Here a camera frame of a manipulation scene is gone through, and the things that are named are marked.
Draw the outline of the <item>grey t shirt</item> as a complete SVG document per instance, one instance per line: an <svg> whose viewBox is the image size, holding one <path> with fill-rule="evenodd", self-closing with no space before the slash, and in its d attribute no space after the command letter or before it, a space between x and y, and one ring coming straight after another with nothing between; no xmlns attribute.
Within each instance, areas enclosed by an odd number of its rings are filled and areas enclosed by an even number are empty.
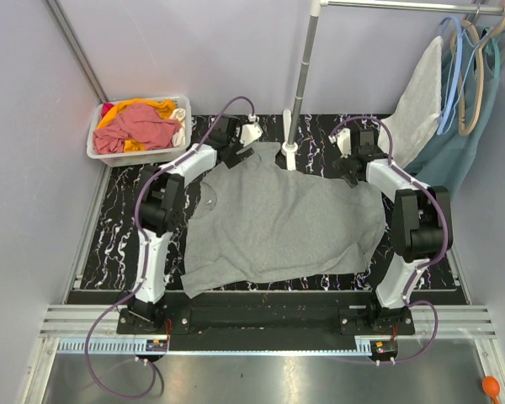
<svg viewBox="0 0 505 404"><path fill-rule="evenodd" d="M274 142L201 181L189 219L183 290L193 298L242 281L273 283L365 270L385 232L381 192L280 168Z"/></svg>

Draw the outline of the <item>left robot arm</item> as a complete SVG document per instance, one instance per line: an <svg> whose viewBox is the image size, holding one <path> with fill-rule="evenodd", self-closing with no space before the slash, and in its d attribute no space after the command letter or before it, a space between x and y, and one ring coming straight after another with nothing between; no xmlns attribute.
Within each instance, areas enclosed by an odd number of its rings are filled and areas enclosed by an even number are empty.
<svg viewBox="0 0 505 404"><path fill-rule="evenodd" d="M162 317L168 244L180 220L185 188L219 162L232 168L250 157L249 145L262 133L254 114L244 120L223 114L182 156L142 174L134 211L139 254L133 295L127 301L131 314L148 322Z"/></svg>

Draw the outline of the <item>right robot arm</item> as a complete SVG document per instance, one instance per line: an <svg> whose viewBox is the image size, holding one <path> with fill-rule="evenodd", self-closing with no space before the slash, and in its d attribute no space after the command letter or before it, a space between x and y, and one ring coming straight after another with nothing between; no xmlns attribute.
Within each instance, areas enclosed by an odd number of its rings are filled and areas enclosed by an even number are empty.
<svg viewBox="0 0 505 404"><path fill-rule="evenodd" d="M378 146L376 130L344 128L332 136L332 143L342 154L333 166L348 185L374 185L393 204L394 255L365 310L368 327L384 330L407 320L407 304L424 269L452 245L449 191L404 172Z"/></svg>

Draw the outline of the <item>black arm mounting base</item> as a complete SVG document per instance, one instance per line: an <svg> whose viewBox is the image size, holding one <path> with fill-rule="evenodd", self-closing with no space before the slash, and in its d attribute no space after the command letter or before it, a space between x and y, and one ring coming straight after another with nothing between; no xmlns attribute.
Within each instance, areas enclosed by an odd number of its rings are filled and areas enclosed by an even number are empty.
<svg viewBox="0 0 505 404"><path fill-rule="evenodd" d="M358 337L405 337L416 329L407 308L385 314L367 291L226 291L193 299L171 291L149 321L123 308L117 332L169 332L173 353L281 354L348 352Z"/></svg>

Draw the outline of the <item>metal clothes rack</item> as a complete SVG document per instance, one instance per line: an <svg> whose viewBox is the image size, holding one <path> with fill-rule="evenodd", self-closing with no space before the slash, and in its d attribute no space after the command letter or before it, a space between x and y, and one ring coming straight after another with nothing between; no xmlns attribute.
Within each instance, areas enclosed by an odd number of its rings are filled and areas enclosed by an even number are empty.
<svg viewBox="0 0 505 404"><path fill-rule="evenodd" d="M441 4L413 1L312 1L293 107L292 109L285 109L283 111L284 142L281 153L285 158L286 168L290 171L296 170L295 156L298 150L296 145L297 126L303 104L316 29L322 9L329 6L448 13L449 15L457 13L474 14L475 16L505 16L505 2L499 3L497 6L489 6L482 3Z"/></svg>

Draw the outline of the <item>white garment in basket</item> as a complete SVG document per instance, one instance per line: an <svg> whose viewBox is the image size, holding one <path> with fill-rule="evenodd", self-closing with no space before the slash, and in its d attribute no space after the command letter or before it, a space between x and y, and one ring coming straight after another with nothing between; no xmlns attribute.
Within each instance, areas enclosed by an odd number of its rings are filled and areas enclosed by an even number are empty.
<svg viewBox="0 0 505 404"><path fill-rule="evenodd" d="M170 119L179 123L179 127L174 131L172 137L172 145L173 147L184 146L186 141L185 134L185 118L186 111L182 108L176 108L172 114L170 115Z"/></svg>

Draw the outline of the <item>white hanging cloth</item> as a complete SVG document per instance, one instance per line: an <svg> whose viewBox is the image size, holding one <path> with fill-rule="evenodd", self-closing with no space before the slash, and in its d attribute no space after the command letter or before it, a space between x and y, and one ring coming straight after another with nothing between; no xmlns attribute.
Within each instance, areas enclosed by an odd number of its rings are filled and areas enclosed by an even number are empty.
<svg viewBox="0 0 505 404"><path fill-rule="evenodd" d="M423 52L395 112L381 121L378 146L401 168L417 157L439 126L442 49L438 36Z"/></svg>

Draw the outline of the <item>white laundry basket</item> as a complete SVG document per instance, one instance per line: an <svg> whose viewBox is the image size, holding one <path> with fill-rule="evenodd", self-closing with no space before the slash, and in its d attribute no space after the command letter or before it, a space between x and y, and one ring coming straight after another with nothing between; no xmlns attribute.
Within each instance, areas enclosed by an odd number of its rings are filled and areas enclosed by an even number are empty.
<svg viewBox="0 0 505 404"><path fill-rule="evenodd" d="M114 107L100 117L100 104L93 112L86 153L109 167L153 162L170 162L183 155L191 144L192 113L184 96L132 98L110 102ZM179 123L170 119L176 108L186 111L184 146L173 147Z"/></svg>

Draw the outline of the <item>blue plastic hanger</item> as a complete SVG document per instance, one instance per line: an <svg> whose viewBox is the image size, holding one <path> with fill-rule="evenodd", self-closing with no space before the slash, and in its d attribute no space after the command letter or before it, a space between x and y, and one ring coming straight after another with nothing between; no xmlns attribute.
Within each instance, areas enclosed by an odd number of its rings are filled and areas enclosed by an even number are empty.
<svg viewBox="0 0 505 404"><path fill-rule="evenodd" d="M440 116L438 118L438 129L437 134L439 136L446 133L446 131L452 126L454 120L455 106L459 107L460 95L458 90L459 75L465 77L465 70L462 71L462 56L463 56L463 46L465 41L467 41L471 46L471 54L473 51L473 45L470 43L469 33L461 25L461 22L454 16L445 17L440 23L439 33L442 35L446 30L450 22L454 23L454 33L449 40L449 49L451 55L451 62L449 63L449 70L446 82L446 92L443 107L441 109Z"/></svg>

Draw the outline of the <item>magenta garment in basket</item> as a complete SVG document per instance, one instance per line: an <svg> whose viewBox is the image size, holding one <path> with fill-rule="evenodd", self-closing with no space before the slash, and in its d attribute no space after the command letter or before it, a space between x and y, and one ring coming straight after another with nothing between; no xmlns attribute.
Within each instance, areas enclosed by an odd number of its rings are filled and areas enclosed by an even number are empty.
<svg viewBox="0 0 505 404"><path fill-rule="evenodd" d="M113 107L114 104L112 103L103 103L101 107L100 117L103 118Z"/></svg>

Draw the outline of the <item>teal hanging garment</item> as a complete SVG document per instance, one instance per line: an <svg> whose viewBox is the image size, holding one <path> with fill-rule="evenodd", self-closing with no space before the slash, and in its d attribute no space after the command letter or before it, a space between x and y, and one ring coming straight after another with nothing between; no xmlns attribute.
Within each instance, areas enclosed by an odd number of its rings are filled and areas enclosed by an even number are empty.
<svg viewBox="0 0 505 404"><path fill-rule="evenodd" d="M421 182L445 187L454 196L475 160L478 142L491 116L499 83L500 77L489 81L485 79L479 120L470 135L459 134L459 112L455 112L452 126L441 136L433 135L405 171Z"/></svg>

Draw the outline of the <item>beige plastic hanger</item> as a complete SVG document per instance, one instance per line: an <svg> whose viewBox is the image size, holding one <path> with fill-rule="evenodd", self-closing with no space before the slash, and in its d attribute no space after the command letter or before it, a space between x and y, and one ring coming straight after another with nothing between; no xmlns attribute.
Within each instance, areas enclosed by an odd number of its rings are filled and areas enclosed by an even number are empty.
<svg viewBox="0 0 505 404"><path fill-rule="evenodd" d="M463 20L461 25L470 36L470 43L473 45L472 55L470 57L470 63L466 68L465 77L459 75L458 90L460 95L459 102L459 134L461 136L468 136L475 129L476 124L479 120L479 115L481 112L481 104L483 100L484 92L484 82L485 82L485 66L484 66L484 56L483 51L486 45L492 40L497 39L500 34L505 30L505 1L501 1L500 4L503 7L502 19L499 24L492 29L489 34L485 34L482 39L477 39L477 30L473 23ZM476 90L474 99L474 109L473 115L470 122L466 122L466 106L465 106L465 82L470 74L470 72L475 73L476 77Z"/></svg>

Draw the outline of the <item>teal plastic hanger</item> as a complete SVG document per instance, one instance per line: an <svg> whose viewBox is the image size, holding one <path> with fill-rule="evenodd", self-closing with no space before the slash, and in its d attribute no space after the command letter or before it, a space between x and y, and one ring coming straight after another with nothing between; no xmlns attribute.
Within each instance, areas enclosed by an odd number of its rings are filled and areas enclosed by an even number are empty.
<svg viewBox="0 0 505 404"><path fill-rule="evenodd" d="M490 39L483 51L485 64L485 79L487 81L498 79L501 73L501 49L498 38Z"/></svg>

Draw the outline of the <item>orange ball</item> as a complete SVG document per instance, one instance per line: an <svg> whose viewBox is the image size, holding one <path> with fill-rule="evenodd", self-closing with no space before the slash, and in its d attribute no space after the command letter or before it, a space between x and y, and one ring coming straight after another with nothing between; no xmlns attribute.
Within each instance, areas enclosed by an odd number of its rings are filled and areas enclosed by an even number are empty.
<svg viewBox="0 0 505 404"><path fill-rule="evenodd" d="M500 403L501 386L496 378L486 376L481 382L481 387L484 393L492 400L492 404Z"/></svg>

